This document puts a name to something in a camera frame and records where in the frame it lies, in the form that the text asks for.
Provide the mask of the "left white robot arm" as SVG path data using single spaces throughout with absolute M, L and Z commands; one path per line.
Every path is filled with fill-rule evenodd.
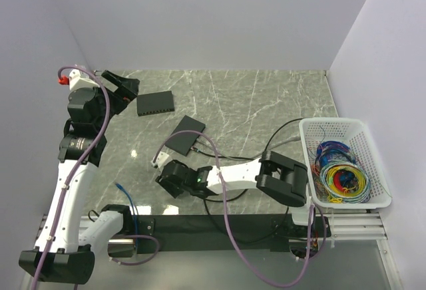
M 136 230 L 130 207 L 107 205 L 84 232 L 79 231 L 86 194 L 107 145 L 107 126 L 138 96 L 140 81 L 110 71 L 97 76 L 81 67 L 67 66 L 68 74 L 64 70 L 60 68 L 57 76 L 70 90 L 69 119 L 59 144 L 57 184 L 33 249 L 19 257 L 19 266 L 33 278 L 32 289 L 40 282 L 84 285 L 108 241 Z

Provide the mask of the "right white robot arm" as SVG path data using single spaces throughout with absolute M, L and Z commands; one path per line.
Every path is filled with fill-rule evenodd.
M 156 182 L 173 198 L 188 193 L 205 200 L 223 192 L 258 189 L 290 208 L 293 229 L 298 235 L 307 236 L 316 228 L 310 213 L 307 167 L 277 152 L 267 151 L 261 158 L 243 164 L 196 170 L 160 152 L 152 165 L 160 171 Z

